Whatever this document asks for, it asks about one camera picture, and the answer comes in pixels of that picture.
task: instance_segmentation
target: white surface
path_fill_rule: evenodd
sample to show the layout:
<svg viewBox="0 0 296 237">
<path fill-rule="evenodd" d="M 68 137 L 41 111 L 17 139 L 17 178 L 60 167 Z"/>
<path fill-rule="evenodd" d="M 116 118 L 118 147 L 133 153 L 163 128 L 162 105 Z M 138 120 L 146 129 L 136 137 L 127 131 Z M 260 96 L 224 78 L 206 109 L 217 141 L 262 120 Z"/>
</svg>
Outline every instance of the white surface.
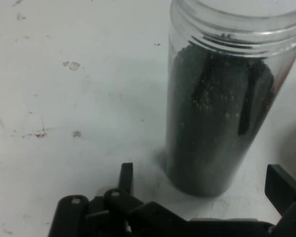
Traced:
<svg viewBox="0 0 296 237">
<path fill-rule="evenodd" d="M 277 222 L 264 179 L 269 163 L 296 175 L 296 63 L 232 187 L 216 199 L 189 197 L 157 162 L 170 0 L 14 4 L 0 0 L 0 237 L 47 236 L 60 198 L 93 198 L 129 161 L 136 197 L 186 219 Z"/>
</svg>

